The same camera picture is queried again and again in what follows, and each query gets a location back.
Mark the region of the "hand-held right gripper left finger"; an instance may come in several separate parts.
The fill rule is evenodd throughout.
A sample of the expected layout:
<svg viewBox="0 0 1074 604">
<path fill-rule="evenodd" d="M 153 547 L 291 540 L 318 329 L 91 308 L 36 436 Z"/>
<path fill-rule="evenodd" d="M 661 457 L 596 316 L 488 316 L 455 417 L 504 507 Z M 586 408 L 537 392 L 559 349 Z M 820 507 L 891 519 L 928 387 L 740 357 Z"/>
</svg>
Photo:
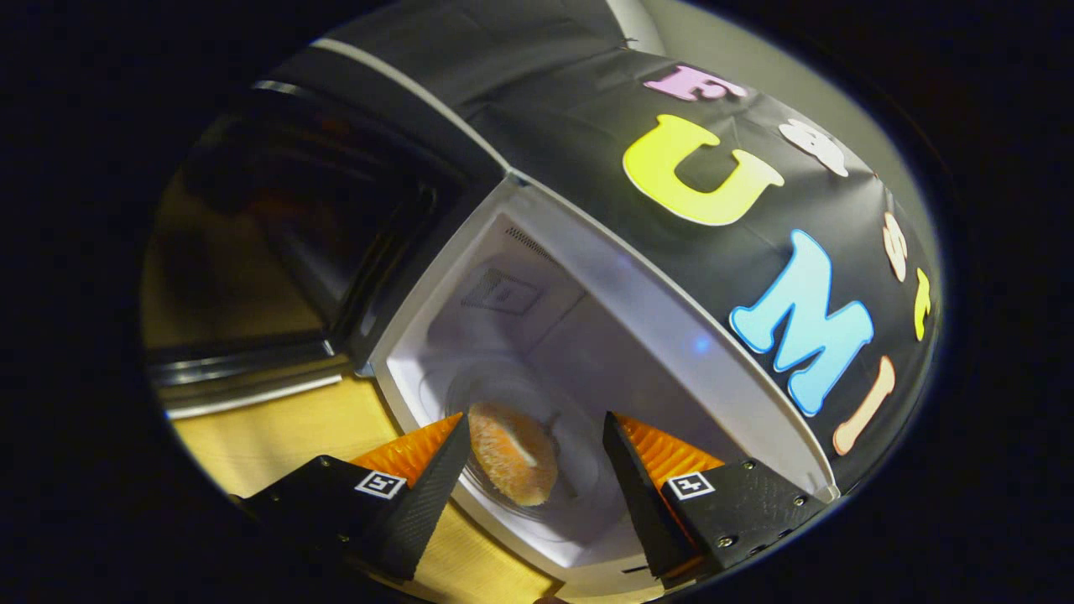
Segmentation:
<svg viewBox="0 0 1074 604">
<path fill-rule="evenodd" d="M 240 508 L 310 553 L 410 581 L 469 456 L 456 413 L 350 461 L 315 456 Z"/>
</svg>

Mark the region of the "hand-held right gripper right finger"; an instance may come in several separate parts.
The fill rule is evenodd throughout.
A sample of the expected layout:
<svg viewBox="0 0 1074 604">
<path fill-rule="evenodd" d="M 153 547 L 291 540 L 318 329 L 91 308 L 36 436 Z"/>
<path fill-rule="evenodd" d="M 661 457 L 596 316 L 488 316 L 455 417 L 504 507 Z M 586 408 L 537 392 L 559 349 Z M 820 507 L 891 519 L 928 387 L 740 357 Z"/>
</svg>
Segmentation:
<svg viewBox="0 0 1074 604">
<path fill-rule="evenodd" d="M 722 461 L 614 412 L 603 418 L 603 450 L 649 573 L 666 589 L 744 565 L 826 506 L 759 460 Z"/>
</svg>

